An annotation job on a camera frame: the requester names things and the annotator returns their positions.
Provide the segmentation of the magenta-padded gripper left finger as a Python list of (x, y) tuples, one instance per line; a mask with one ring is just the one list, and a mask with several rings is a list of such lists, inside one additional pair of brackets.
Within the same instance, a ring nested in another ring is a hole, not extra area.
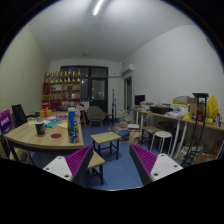
[(92, 156), (92, 146), (88, 145), (66, 157), (56, 157), (44, 167), (44, 170), (84, 187), (87, 180), (87, 168)]

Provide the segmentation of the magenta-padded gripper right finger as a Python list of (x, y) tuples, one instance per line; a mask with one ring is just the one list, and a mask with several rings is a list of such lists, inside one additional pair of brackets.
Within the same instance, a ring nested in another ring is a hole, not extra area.
[(143, 185), (157, 181), (182, 169), (182, 166), (164, 153), (156, 155), (134, 144), (129, 146), (129, 153)]

